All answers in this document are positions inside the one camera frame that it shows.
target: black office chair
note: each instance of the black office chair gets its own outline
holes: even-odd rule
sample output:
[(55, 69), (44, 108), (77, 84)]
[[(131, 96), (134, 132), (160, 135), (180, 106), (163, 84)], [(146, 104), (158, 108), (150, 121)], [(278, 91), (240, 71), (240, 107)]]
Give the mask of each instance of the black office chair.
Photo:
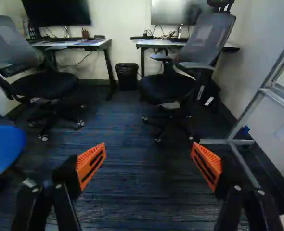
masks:
[[(201, 98), (205, 86), (210, 82), (215, 63), (233, 28), (236, 17), (229, 12), (202, 14), (187, 44), (174, 59), (159, 57), (158, 60), (173, 62), (177, 74), (151, 75), (141, 79), (139, 90), (142, 97), (151, 105), (179, 102), (180, 108), (169, 115), (149, 118), (166, 118), (167, 121), (156, 137), (161, 142), (173, 124), (179, 125), (189, 140), (194, 140), (192, 123), (193, 101)], [(143, 117), (146, 124), (157, 127)], [(184, 126), (183, 120), (189, 119), (190, 125)]]
[[(41, 64), (46, 67), (44, 71), (22, 77), (11, 84), (5, 80)], [(59, 104), (59, 101), (68, 97), (77, 84), (78, 78), (75, 75), (54, 70), (44, 55), (25, 41), (13, 21), (7, 16), (0, 16), (0, 87), (9, 100), (15, 99), (26, 105), (31, 105), (34, 98), (47, 101), (46, 104), (41, 105), (40, 113), (33, 114), (28, 120), (29, 125), (34, 126), (37, 121), (47, 119), (39, 135), (43, 141), (48, 140), (48, 132), (59, 118), (73, 121), (79, 127), (84, 125), (82, 120), (72, 115), (74, 109), (83, 105), (74, 103), (68, 107)]]

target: blue object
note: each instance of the blue object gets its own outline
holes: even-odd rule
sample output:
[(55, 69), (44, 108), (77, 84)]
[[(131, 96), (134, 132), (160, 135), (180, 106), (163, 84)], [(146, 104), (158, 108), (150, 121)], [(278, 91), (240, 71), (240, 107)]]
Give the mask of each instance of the blue object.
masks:
[(24, 132), (11, 126), (0, 126), (0, 174), (19, 157), (26, 143)]
[(246, 125), (242, 129), (242, 134), (247, 135), (249, 133), (249, 131), (250, 131), (250, 128)]

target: monitor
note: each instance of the monitor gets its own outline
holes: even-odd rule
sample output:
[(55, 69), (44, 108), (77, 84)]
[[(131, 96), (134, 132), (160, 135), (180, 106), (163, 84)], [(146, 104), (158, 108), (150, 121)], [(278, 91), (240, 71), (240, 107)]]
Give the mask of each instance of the monitor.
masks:
[(33, 26), (91, 25), (87, 0), (22, 0)]
[(207, 0), (152, 0), (152, 25), (195, 25), (203, 12), (213, 12)]

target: white desk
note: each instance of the white desk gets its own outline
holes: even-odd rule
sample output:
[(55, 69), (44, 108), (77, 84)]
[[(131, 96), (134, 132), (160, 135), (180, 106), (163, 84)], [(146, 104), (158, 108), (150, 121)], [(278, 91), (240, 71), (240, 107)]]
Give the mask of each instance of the white desk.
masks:
[(100, 48), (101, 50), (110, 47), (112, 43), (112, 39), (104, 39), (102, 41), (96, 42), (96, 43), (88, 43), (88, 42), (82, 42), (82, 41), (68, 41), (68, 42), (37, 42), (33, 43), (33, 47), (96, 47)]
[[(163, 39), (141, 39), (137, 42), (137, 47), (148, 47), (148, 48), (173, 48), (173, 47), (183, 47), (185, 46), (185, 42), (171, 42), (170, 40)], [(240, 47), (237, 45), (233, 45), (230, 42), (227, 42), (224, 48), (236, 49), (239, 51)]]
[[(140, 39), (137, 41), (137, 48), (141, 49), (141, 77), (145, 76), (145, 51), (148, 48), (182, 48), (186, 45), (185, 42), (171, 42), (163, 39)], [(227, 42), (224, 46), (223, 52), (236, 53), (240, 47)]]
[(109, 55), (109, 48), (112, 45), (112, 39), (104, 39), (102, 41), (96, 42), (96, 43), (88, 43), (88, 42), (82, 42), (82, 41), (68, 41), (68, 42), (37, 42), (33, 43), (33, 47), (37, 48), (44, 48), (45, 51), (52, 51), (52, 62), (54, 63), (55, 67), (56, 65), (56, 56), (55, 52), (63, 49), (73, 49), (73, 48), (83, 48), (86, 51), (103, 51), (104, 57), (107, 65), (107, 70), (109, 74), (109, 80), (110, 80), (110, 87), (111, 92), (107, 96), (107, 100), (111, 100), (113, 97), (113, 94), (116, 90), (116, 81), (114, 79), (110, 55)]

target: black trash can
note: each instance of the black trash can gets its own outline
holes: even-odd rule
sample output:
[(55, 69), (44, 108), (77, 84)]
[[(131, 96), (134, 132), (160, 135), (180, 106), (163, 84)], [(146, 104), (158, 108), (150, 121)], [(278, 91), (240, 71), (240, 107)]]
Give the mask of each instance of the black trash can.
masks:
[(119, 88), (123, 91), (136, 90), (138, 87), (138, 64), (116, 64)]

